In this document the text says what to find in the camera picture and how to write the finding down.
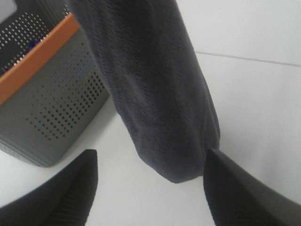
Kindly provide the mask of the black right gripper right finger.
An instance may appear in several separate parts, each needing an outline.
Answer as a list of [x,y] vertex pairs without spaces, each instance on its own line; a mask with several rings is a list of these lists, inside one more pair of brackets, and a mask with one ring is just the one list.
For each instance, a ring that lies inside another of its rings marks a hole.
[[301,206],[254,178],[219,150],[209,150],[203,176],[217,226],[299,226]]

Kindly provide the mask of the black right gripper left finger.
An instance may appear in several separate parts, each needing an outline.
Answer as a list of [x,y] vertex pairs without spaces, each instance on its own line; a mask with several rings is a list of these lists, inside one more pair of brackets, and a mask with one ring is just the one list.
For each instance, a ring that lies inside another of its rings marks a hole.
[[97,152],[88,149],[50,180],[1,207],[2,226],[83,226],[97,190]]

